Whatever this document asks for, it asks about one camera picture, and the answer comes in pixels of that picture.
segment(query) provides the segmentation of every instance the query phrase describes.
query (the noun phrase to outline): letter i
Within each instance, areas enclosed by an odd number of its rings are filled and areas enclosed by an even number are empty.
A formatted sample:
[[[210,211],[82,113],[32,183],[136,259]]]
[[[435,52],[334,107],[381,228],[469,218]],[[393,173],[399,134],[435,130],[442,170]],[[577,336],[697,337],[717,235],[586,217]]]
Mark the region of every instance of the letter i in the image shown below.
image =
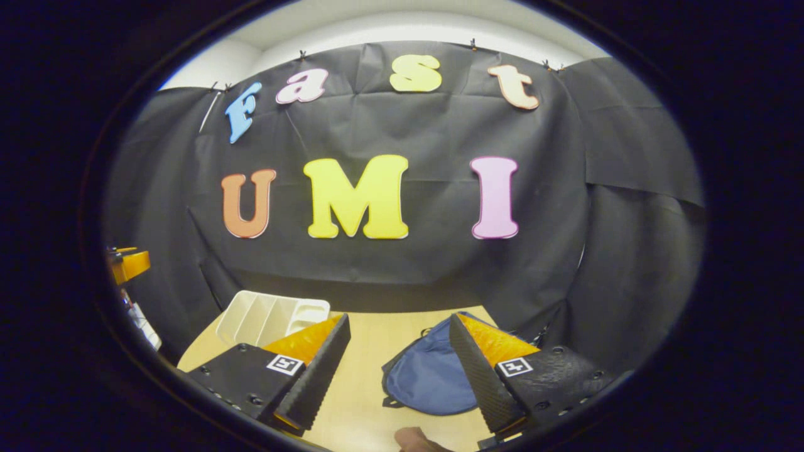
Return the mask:
[[[480,178],[480,220],[472,227],[478,239],[510,239],[519,231],[511,219],[511,175],[516,162],[504,157],[478,157],[470,163]]]

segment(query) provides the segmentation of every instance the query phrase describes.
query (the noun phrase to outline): blue bag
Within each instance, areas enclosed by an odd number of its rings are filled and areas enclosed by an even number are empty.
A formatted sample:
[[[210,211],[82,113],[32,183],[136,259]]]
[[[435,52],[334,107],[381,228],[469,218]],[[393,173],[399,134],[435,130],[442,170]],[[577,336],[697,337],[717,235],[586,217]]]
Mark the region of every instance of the blue bag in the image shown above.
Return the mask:
[[[383,406],[407,406],[438,416],[476,408],[472,387],[449,343],[449,318],[425,331],[382,367],[383,390],[388,394]]]

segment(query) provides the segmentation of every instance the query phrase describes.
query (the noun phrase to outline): yellow letter m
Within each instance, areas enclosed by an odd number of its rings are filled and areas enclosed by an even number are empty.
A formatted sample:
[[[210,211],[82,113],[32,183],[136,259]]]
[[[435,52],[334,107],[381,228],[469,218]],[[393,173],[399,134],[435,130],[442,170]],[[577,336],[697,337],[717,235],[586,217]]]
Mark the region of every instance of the yellow letter m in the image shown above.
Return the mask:
[[[408,225],[402,222],[400,189],[402,173],[407,169],[408,160],[401,155],[378,155],[369,160],[357,187],[352,187],[333,158],[307,163],[304,174],[313,184],[313,224],[307,232],[319,239],[335,238],[338,226],[332,223],[332,209],[343,231],[354,237],[368,209],[368,222],[363,227],[366,237],[405,238]]]

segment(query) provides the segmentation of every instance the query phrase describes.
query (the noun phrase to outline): wooden table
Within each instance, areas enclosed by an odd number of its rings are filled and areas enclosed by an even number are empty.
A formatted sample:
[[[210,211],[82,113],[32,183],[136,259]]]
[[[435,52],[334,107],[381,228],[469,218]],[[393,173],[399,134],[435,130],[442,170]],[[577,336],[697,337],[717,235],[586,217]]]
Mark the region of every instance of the wooden table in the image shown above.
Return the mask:
[[[482,306],[464,308],[492,325]],[[429,439],[455,452],[478,449],[492,436],[479,409],[453,416],[431,416],[410,408],[384,408],[380,367],[457,310],[373,314],[349,313],[351,341],[324,397],[313,429],[303,439],[334,452],[398,452],[393,434],[401,427],[419,426]],[[229,349],[215,334],[220,316],[195,339],[178,362],[184,372],[197,368]]]

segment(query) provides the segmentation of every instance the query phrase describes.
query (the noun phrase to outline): white tray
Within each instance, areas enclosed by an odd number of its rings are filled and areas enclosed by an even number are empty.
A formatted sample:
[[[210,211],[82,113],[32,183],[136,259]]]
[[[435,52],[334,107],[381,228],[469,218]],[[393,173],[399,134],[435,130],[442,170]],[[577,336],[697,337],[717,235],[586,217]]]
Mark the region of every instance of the white tray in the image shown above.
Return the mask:
[[[215,333],[229,345],[265,347],[315,323],[327,320],[330,303],[241,290],[224,311]]]

